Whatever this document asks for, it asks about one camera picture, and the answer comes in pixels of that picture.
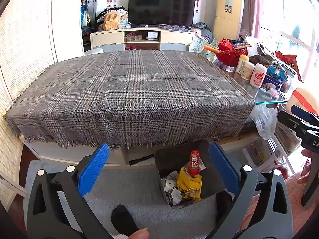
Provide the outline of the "person's right hand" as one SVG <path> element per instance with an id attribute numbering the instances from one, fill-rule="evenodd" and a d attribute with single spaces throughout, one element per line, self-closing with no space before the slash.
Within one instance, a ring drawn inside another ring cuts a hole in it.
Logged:
<path id="1" fill-rule="evenodd" d="M 317 155 L 316 153 L 310 151 L 309 149 L 303 149 L 302 150 L 302 155 L 304 157 L 307 157 L 307 158 L 312 158 L 314 155 Z M 297 183 L 298 184 L 304 184 L 304 183 L 307 183 L 308 182 L 308 179 L 309 179 L 309 175 L 310 175 L 310 169 L 311 169 L 311 164 L 312 164 L 312 161 L 310 164 L 306 164 L 301 172 L 301 177 L 297 180 Z"/>

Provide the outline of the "person's left hand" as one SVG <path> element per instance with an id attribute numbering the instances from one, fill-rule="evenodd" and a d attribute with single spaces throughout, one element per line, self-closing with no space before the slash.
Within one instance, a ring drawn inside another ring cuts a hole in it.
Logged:
<path id="1" fill-rule="evenodd" d="M 149 231 L 147 228 L 140 229 L 132 235 L 114 235 L 113 239 L 149 239 Z"/>

